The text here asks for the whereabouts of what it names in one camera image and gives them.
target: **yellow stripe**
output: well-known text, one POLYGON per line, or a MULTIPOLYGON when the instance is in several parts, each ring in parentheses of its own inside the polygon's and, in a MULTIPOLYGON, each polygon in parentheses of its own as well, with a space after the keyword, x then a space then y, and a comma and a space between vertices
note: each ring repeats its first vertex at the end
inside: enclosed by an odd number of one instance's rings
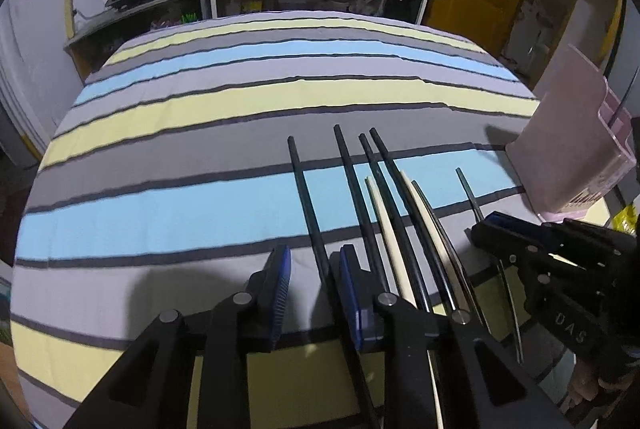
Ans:
POLYGON ((18 367, 66 397, 83 401, 122 354, 94 348, 11 322, 15 362, 18 367))
POLYGON ((247 23, 233 23, 221 26, 212 26, 200 30, 191 30, 190 32, 178 32, 173 35, 158 38, 148 43, 132 46, 114 53, 105 64, 114 64, 125 59, 138 56, 151 50, 160 50, 167 46, 179 45, 203 39, 207 37, 215 37, 217 35, 232 34, 234 32, 255 32, 257 30, 278 30, 287 28, 360 28, 371 30, 372 32, 384 32, 391 35, 399 35, 402 37, 412 37, 431 41, 434 43, 448 44, 462 50, 470 50, 474 52, 486 53, 478 45, 452 37, 446 37, 433 32, 416 30, 414 28, 404 28, 402 26, 393 26, 376 22, 365 21, 363 19, 273 19, 272 21, 251 21, 247 23))
POLYGON ((40 166, 42 168, 56 164, 124 139, 213 120, 319 106, 417 102, 443 102, 447 106, 466 110, 501 112, 524 117, 532 116, 538 106, 538 101, 532 99, 425 83, 420 79, 297 80, 250 88, 229 88, 221 92, 141 104, 94 120, 53 140, 40 166))
MULTIPOLYGON (((122 354, 64 341, 14 321, 11 329, 18 367, 76 401, 86 398, 122 354)), ((375 405, 384 401, 383 361, 381 353, 362 356, 375 405)), ((339 341, 252 354, 247 370, 253 428, 298 427, 358 412, 339 341)), ((193 378, 192 391, 199 382, 193 378)))

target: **blue stripe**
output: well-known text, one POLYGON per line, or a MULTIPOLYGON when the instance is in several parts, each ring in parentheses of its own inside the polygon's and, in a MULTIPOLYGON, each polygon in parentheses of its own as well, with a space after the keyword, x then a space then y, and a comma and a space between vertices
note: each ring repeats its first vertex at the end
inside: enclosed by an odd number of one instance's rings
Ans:
MULTIPOLYGON (((398 160, 434 207, 466 199, 462 167, 476 195, 518 185, 504 152, 455 151, 398 160)), ((356 173, 364 186, 366 164, 356 173)), ((357 225, 342 167, 305 172, 322 231, 357 225)), ((406 214, 394 189, 396 202, 406 214)), ((180 252, 306 234, 292 173, 218 181, 85 202, 26 215, 16 255, 23 260, 78 259, 180 252)))
POLYGON ((505 67, 484 64, 460 56, 447 55, 430 50, 421 50, 409 46, 398 46, 382 41, 365 40, 332 40, 308 41, 292 40, 281 43, 263 43, 219 48, 205 52, 196 52, 171 59, 164 59, 149 63, 121 74, 111 76, 103 81, 87 86, 82 90, 76 104, 82 104, 108 93, 126 88, 136 82, 145 81, 174 74, 181 70, 204 68, 217 64, 225 64, 248 59, 261 59, 274 56, 305 56, 305 55, 385 55, 397 56, 404 59, 439 64, 485 74, 500 79, 518 81, 505 67))

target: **screw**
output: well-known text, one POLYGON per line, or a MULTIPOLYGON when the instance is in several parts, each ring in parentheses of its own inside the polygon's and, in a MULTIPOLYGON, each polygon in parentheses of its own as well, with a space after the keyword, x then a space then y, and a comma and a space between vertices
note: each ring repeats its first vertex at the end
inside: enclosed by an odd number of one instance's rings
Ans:
POLYGON ((471 320, 471 314, 466 310, 455 310, 451 313, 451 319, 458 324, 465 325, 471 320))
POLYGON ((161 323, 172 323, 178 318, 176 310, 165 310, 159 315, 161 323))
POLYGON ((253 297, 249 292, 238 292, 234 295, 234 303, 238 305, 249 304, 253 297))
POLYGON ((398 297, 389 292, 383 292, 378 296, 378 302, 384 306, 393 306, 396 301, 398 301, 398 297))

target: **doorway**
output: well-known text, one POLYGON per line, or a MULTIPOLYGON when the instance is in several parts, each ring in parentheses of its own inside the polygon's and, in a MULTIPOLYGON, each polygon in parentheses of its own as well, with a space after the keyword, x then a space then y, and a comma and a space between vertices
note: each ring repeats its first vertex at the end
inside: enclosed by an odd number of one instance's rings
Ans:
POLYGON ((520 0, 500 61, 533 89, 551 59, 577 0, 520 0))

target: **striped bedsheet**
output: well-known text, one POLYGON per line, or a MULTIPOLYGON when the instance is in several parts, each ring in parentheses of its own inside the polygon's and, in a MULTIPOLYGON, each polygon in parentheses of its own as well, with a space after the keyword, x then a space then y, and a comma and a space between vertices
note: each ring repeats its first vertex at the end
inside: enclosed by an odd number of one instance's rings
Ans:
MULTIPOLYGON (((494 336, 509 345, 503 292, 466 237, 474 217, 455 169, 485 213, 537 221, 504 153, 537 104, 474 43, 386 19, 262 13, 124 44, 60 123, 20 226, 12 336, 35 420, 60 429, 159 312, 212 308, 281 241, 292 249, 284 335, 278 351, 249 356, 252 427, 358 425, 287 151, 294 135, 327 251, 353 243, 366 265, 334 124, 372 219, 357 136, 377 128, 436 208, 494 336)), ((388 266, 380 235, 378 244, 388 266)), ((527 371, 559 401, 573 356, 531 322, 513 268, 508 276, 527 371)), ((362 360, 380 405, 382 358, 362 360)))

